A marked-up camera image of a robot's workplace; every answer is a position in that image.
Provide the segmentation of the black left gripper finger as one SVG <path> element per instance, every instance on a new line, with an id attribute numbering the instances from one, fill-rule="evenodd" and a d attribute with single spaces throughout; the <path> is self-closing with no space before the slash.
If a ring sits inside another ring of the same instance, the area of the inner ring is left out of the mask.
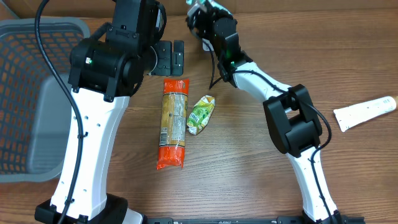
<path id="1" fill-rule="evenodd" d="M 176 58 L 182 59 L 184 57 L 184 41 L 174 40 L 174 56 Z"/>
<path id="2" fill-rule="evenodd" d="M 171 76 L 179 77 L 183 75 L 184 61 L 180 58 L 175 58 L 172 64 Z"/>

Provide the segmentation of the teal snack packet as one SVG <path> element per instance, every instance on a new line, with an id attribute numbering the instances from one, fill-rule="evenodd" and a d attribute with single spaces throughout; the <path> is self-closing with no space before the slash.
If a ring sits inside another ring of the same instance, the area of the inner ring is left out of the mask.
<path id="1" fill-rule="evenodd" d="M 212 0 L 186 0 L 185 1 L 187 5 L 193 7 L 193 6 L 198 6 L 198 7 L 213 7 L 214 2 Z"/>

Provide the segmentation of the green yellow snack packet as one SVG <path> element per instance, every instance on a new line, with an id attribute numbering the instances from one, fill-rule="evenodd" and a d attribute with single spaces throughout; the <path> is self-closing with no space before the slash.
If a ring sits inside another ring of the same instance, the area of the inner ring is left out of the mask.
<path id="1" fill-rule="evenodd" d="M 208 124 L 215 108 L 215 98 L 203 96 L 193 107 L 187 119 L 187 130 L 190 134 L 199 134 Z"/>

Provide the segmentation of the orange noodle packet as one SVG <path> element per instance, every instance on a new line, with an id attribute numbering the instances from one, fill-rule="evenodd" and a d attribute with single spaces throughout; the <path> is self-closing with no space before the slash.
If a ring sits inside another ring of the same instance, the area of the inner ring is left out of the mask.
<path id="1" fill-rule="evenodd" d="M 189 92 L 188 79 L 164 80 L 157 169 L 183 167 Z"/>

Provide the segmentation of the white tube with gold cap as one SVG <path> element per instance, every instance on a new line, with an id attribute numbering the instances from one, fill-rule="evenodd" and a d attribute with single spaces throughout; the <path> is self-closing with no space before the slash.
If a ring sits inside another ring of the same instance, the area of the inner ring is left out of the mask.
<path id="1" fill-rule="evenodd" d="M 335 118 L 342 132 L 382 116 L 397 109 L 397 97 L 384 96 L 371 101 L 358 103 L 340 109 L 333 110 Z"/>

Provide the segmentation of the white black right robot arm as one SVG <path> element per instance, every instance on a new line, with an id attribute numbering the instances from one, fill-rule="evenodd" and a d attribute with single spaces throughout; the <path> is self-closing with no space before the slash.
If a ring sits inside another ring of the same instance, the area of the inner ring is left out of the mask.
<path id="1" fill-rule="evenodd" d="M 237 20 L 216 1 L 187 1 L 187 26 L 218 59 L 220 78 L 248 92 L 264 107 L 274 146 L 294 169 L 303 198 L 305 223 L 343 223 L 329 193 L 321 164 L 322 126 L 328 121 L 303 85 L 289 86 L 263 72 L 241 49 Z"/>

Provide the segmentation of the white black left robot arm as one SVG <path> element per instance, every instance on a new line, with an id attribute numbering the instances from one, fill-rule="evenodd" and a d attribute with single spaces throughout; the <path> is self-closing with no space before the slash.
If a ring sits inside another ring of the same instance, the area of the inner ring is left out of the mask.
<path id="1" fill-rule="evenodd" d="M 68 81 L 59 81 L 72 106 L 67 149 L 55 193 L 35 209 L 38 222 L 146 222 L 106 182 L 118 126 L 143 78 L 183 74 L 184 43 L 162 40 L 166 23 L 158 1 L 117 0 L 112 22 L 72 49 Z"/>

